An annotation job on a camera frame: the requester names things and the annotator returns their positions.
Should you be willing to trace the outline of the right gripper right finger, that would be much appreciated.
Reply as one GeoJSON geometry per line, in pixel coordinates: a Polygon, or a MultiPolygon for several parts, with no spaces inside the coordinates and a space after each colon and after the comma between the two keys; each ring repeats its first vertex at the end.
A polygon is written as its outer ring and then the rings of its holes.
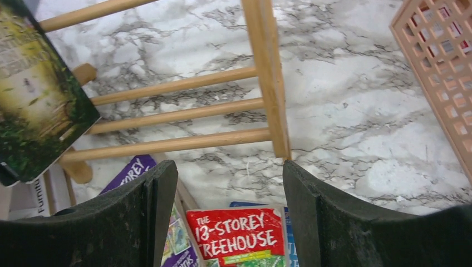
{"type": "Polygon", "coordinates": [[[293,161],[283,186],[301,266],[470,266],[471,205],[427,215],[356,198],[293,161]]]}

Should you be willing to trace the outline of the green alice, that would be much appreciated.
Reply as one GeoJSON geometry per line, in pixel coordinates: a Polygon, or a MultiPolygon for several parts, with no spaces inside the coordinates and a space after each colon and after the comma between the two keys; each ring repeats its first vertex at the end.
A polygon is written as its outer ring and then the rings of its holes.
{"type": "Polygon", "coordinates": [[[1,2],[1,184],[41,176],[100,119],[22,1],[1,2]]]}

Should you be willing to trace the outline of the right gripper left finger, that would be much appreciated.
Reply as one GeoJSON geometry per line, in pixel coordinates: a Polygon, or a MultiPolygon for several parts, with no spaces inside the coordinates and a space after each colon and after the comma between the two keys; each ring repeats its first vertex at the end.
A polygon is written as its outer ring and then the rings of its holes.
{"type": "Polygon", "coordinates": [[[1,222],[2,266],[160,266],[178,170],[137,179],[56,214],[1,222]]]}

